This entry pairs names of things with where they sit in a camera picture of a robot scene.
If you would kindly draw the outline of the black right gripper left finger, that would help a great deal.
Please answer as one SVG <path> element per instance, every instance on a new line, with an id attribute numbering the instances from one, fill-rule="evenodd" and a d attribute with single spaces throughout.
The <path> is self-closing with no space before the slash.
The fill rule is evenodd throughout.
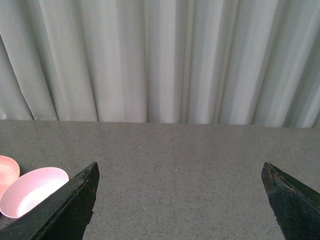
<path id="1" fill-rule="evenodd" d="M 93 215 L 99 167 L 93 162 L 30 212 L 1 229 L 2 240 L 81 240 Z"/>

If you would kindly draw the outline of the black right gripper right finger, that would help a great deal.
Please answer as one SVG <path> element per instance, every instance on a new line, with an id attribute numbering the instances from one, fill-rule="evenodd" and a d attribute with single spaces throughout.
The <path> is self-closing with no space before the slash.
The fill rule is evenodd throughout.
<path id="1" fill-rule="evenodd" d="M 320 238 L 320 194 L 266 162 L 261 172 L 269 204 L 286 240 Z"/>

